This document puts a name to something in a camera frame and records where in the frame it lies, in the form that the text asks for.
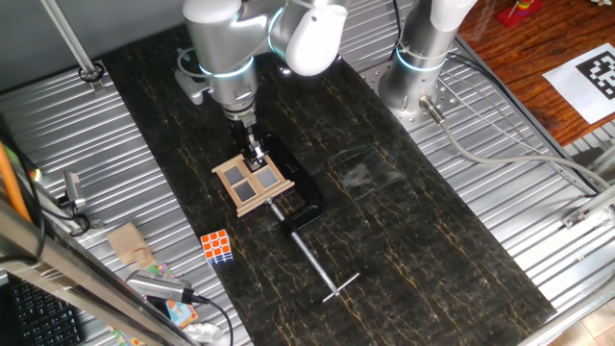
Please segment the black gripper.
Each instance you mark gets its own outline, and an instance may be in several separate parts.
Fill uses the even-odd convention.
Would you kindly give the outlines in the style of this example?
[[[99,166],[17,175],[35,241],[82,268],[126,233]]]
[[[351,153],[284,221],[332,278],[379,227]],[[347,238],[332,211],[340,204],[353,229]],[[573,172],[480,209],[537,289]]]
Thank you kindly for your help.
[[[230,120],[229,126],[234,141],[242,150],[245,165],[249,169],[261,168],[265,164],[265,152],[261,146],[262,132],[256,119],[250,120],[248,125],[241,120]]]

